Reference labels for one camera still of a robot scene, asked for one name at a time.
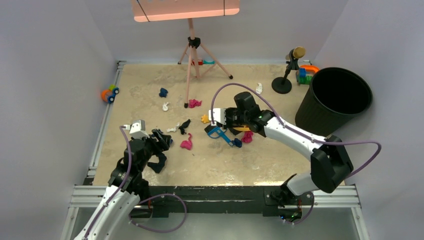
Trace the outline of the blue hand brush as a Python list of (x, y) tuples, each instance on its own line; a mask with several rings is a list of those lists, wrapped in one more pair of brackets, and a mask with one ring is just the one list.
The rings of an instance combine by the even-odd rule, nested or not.
[(204, 128), (207, 136), (211, 139), (223, 139), (230, 147), (234, 146), (234, 142), (226, 135), (226, 130), (222, 130), (218, 126), (207, 125)]

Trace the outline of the yellow slotted scoop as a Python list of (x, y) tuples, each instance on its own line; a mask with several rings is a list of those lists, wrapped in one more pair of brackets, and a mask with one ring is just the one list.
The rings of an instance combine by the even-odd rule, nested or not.
[[(208, 115), (207, 114), (204, 114), (201, 117), (201, 122), (203, 124), (209, 124), (211, 121), (209, 120)], [(250, 129), (247, 126), (230, 127), (229, 129), (230, 130), (233, 130), (233, 131), (239, 131), (239, 132), (249, 132), (250, 131)]]

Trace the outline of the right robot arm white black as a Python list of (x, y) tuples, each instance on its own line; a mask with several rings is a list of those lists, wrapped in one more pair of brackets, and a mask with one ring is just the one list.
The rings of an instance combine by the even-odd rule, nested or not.
[(272, 197), (279, 204), (292, 204), (301, 195), (316, 190), (330, 194), (352, 173), (352, 162), (340, 138), (307, 132), (270, 109), (260, 109), (247, 91), (237, 94), (234, 101), (236, 107), (210, 110), (209, 119), (224, 129), (247, 126), (254, 133), (283, 143), (310, 162), (308, 172), (295, 173), (280, 186), (280, 192)]

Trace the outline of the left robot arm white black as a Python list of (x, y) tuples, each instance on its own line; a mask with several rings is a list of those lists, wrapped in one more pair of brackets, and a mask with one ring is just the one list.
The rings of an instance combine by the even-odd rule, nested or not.
[(142, 205), (151, 197), (149, 183), (142, 173), (151, 157), (162, 156), (169, 150), (172, 137), (159, 129), (151, 133), (144, 130), (125, 133), (129, 125), (120, 126), (126, 148), (110, 178), (93, 214), (75, 236), (76, 240), (110, 240), (117, 233), (120, 223), (136, 205)]

